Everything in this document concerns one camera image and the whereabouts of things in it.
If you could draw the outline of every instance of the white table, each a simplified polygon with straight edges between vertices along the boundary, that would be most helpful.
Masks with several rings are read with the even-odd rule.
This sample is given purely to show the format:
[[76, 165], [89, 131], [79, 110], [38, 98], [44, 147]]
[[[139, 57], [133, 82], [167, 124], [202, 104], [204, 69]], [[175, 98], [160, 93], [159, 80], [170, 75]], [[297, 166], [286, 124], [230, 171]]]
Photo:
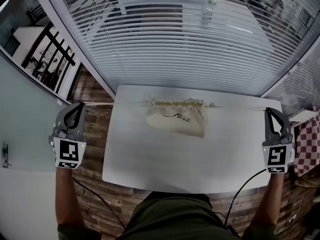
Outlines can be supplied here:
[[[146, 108], [135, 102], [150, 99], [196, 98], [220, 108], [208, 109], [203, 139], [152, 128]], [[204, 90], [120, 85], [105, 146], [102, 179], [151, 191], [223, 193], [237, 191], [265, 168], [263, 110], [281, 111], [279, 101]], [[265, 186], [266, 172], [244, 189]]]

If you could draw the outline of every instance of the checkered tablecloth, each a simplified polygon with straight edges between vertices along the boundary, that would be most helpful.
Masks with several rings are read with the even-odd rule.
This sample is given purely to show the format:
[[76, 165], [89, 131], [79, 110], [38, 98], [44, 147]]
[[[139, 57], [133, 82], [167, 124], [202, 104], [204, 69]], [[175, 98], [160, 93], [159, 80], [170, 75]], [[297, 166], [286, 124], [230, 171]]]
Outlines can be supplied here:
[[301, 176], [320, 163], [320, 120], [319, 115], [299, 127], [296, 140], [294, 172]]

